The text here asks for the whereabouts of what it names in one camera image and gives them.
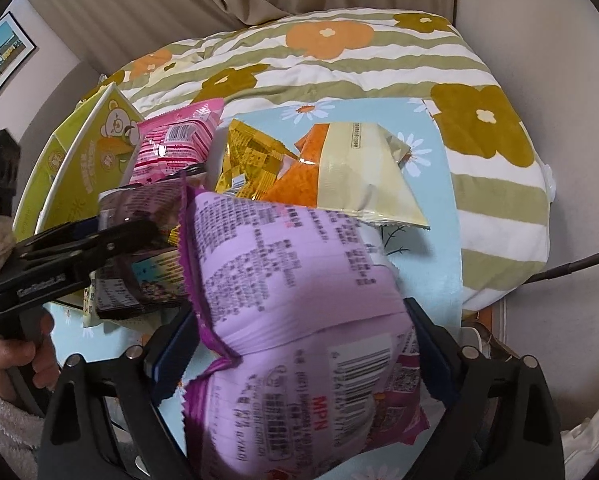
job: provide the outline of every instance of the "striped blanket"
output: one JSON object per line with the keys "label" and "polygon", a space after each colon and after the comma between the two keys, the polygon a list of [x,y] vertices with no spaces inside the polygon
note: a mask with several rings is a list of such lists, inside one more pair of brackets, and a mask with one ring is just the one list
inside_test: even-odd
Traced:
{"label": "striped blanket", "polygon": [[[290,16],[169,44],[110,81],[145,118],[215,97],[227,103],[224,117],[296,104],[315,120],[325,98],[422,98],[452,173],[464,308],[497,301],[547,260],[541,161],[489,69],[440,16],[376,9]],[[416,169],[425,165],[411,148]]]}

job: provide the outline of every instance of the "purple snack bag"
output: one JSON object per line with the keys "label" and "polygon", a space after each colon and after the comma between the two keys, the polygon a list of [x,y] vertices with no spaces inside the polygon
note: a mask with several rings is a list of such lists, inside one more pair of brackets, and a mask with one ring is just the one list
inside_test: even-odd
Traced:
{"label": "purple snack bag", "polygon": [[185,283],[218,354],[186,388],[202,479],[315,478],[414,442],[428,427],[417,339],[378,232],[338,212],[184,193]]}

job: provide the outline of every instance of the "daisy print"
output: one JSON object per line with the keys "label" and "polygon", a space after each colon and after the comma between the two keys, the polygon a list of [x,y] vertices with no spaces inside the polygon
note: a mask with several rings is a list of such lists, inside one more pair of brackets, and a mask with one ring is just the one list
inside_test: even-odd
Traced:
{"label": "daisy print", "polygon": [[366,468],[365,473],[353,473],[353,480],[400,480],[401,478],[398,468],[389,472],[387,465],[380,466],[377,473],[370,465]]}
{"label": "daisy print", "polygon": [[428,148],[416,150],[416,148],[423,143],[423,139],[416,139],[413,134],[408,134],[408,138],[404,139],[404,134],[402,132],[398,132],[397,138],[403,142],[406,142],[409,148],[411,148],[410,153],[404,157],[404,167],[406,168],[406,171],[410,176],[420,176],[422,174],[422,170],[420,170],[419,166],[429,167],[431,165],[431,161],[427,158],[424,158],[422,155],[427,155],[433,150]]}
{"label": "daisy print", "polygon": [[412,104],[412,105],[419,105],[418,107],[415,108],[415,110],[413,110],[414,113],[416,113],[416,114],[426,110],[426,105],[419,97],[411,97],[408,100],[408,102],[409,102],[409,104]]}
{"label": "daisy print", "polygon": [[289,108],[282,112],[282,120],[293,118],[293,123],[299,123],[304,117],[307,117],[309,121],[314,121],[315,118],[326,119],[328,112],[326,110],[332,110],[335,108],[333,105],[325,103],[315,103],[313,105],[302,105],[298,108]]}

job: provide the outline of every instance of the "framed picture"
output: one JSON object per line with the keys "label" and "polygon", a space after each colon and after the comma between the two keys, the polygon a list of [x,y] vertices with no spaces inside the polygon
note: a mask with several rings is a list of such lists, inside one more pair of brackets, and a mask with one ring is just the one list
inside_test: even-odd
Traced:
{"label": "framed picture", "polygon": [[8,12],[0,20],[0,87],[35,50],[33,41]]}

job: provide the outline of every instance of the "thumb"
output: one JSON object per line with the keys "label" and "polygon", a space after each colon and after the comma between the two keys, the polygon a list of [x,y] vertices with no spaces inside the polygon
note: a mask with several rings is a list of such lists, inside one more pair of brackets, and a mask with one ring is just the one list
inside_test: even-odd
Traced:
{"label": "thumb", "polygon": [[13,339],[0,340],[0,370],[29,364],[35,357],[35,343]]}

